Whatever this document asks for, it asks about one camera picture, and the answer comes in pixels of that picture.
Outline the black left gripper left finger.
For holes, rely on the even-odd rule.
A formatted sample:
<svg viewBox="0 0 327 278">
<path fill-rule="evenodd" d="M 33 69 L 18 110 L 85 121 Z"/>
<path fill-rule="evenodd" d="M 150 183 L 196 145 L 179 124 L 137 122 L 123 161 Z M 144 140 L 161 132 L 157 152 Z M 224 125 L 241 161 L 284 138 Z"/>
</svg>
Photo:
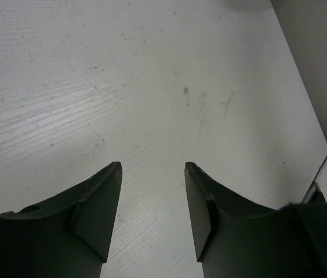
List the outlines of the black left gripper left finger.
<svg viewBox="0 0 327 278">
<path fill-rule="evenodd" d="M 0 214 L 0 277 L 99 277 L 121 184 L 122 165 L 112 162 L 53 197 Z"/>
</svg>

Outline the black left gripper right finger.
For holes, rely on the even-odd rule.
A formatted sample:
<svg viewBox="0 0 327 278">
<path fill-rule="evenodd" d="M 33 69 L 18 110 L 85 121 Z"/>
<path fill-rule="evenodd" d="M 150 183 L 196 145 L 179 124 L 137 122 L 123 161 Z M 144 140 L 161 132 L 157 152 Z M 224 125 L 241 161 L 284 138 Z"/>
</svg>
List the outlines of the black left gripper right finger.
<svg viewBox="0 0 327 278">
<path fill-rule="evenodd" d="M 205 277 L 327 277 L 327 203 L 274 210 L 185 165 L 197 261 Z"/>
</svg>

